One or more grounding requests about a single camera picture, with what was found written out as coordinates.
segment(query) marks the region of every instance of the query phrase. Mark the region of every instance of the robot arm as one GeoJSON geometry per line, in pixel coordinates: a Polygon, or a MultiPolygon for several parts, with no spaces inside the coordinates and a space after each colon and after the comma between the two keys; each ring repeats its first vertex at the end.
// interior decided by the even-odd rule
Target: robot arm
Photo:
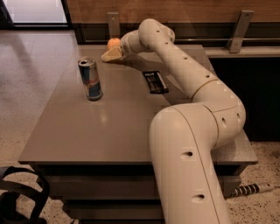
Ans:
{"type": "MultiPolygon", "coordinates": [[[[231,223],[211,149],[232,141],[245,108],[218,77],[173,44],[174,33],[154,19],[121,40],[118,57],[155,52],[192,103],[161,110],[150,126],[150,153],[165,222],[231,223]]],[[[110,60],[106,53],[104,61],[110,60]]]]}

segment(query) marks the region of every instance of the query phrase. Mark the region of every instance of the orange ball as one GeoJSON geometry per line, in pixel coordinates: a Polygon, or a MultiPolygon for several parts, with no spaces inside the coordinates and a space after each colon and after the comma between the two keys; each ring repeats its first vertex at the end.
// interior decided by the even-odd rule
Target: orange ball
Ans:
{"type": "Polygon", "coordinates": [[[107,43],[107,49],[110,50],[114,46],[120,46],[121,40],[119,38],[111,38],[107,43]]]}

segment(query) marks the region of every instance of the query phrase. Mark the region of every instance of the soda can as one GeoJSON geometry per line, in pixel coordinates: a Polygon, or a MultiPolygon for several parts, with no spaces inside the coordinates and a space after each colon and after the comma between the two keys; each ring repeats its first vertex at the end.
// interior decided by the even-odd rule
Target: soda can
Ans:
{"type": "Polygon", "coordinates": [[[90,101],[100,100],[103,93],[95,60],[88,56],[82,57],[78,60],[78,66],[87,99],[90,101]]]}

